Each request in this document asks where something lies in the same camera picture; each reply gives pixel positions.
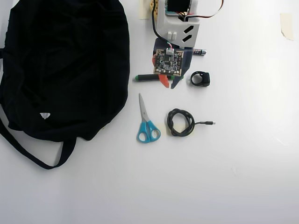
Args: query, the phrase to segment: tape piece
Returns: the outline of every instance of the tape piece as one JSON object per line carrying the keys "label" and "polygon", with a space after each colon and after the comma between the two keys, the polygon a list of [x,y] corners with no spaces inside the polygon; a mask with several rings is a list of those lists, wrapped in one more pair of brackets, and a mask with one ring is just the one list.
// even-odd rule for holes
{"label": "tape piece", "polygon": [[292,14],[281,13],[280,14],[280,25],[281,25],[281,33],[282,33],[282,35],[286,39],[288,39],[290,41],[294,41],[293,17],[292,17]]}
{"label": "tape piece", "polygon": [[150,16],[150,0],[139,0],[139,19],[147,20]]}

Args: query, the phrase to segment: scissors blade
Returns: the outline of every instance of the scissors blade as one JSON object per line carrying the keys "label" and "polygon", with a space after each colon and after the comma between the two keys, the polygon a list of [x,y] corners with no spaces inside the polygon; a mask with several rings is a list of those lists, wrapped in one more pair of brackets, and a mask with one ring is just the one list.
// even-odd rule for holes
{"label": "scissors blade", "polygon": [[148,117],[148,113],[146,112],[145,105],[141,94],[139,93],[139,105],[140,105],[140,112],[142,121],[149,122],[150,119]]}

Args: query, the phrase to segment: marker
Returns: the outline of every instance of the marker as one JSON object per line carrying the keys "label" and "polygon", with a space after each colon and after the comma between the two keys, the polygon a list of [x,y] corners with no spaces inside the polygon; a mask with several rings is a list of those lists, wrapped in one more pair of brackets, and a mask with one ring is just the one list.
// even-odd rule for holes
{"label": "marker", "polygon": [[[174,76],[167,76],[168,80],[173,80]],[[138,75],[135,77],[136,82],[159,81],[159,75]]]}
{"label": "marker", "polygon": [[206,50],[203,50],[203,49],[193,49],[193,55],[205,56],[206,55]]}

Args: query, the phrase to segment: blue scissors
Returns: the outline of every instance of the blue scissors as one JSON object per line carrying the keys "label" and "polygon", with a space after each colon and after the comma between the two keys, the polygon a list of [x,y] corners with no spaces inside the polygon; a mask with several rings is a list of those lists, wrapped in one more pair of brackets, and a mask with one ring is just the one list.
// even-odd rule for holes
{"label": "blue scissors", "polygon": [[[157,141],[161,137],[161,132],[149,119],[148,114],[146,113],[143,98],[140,93],[139,93],[139,105],[140,105],[142,123],[140,125],[137,139],[141,143],[149,143],[149,142]],[[145,135],[145,140],[140,139],[140,135],[142,133]]]}

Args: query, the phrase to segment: black clip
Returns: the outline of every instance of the black clip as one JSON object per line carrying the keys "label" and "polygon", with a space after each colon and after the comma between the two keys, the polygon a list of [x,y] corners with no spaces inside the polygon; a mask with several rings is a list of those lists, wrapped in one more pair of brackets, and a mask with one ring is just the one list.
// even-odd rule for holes
{"label": "black clip", "polygon": [[[196,75],[200,75],[202,78],[202,81],[200,83],[194,83],[193,78]],[[207,87],[210,85],[210,74],[208,72],[203,72],[203,71],[196,71],[191,75],[191,83],[194,86],[204,86]]]}

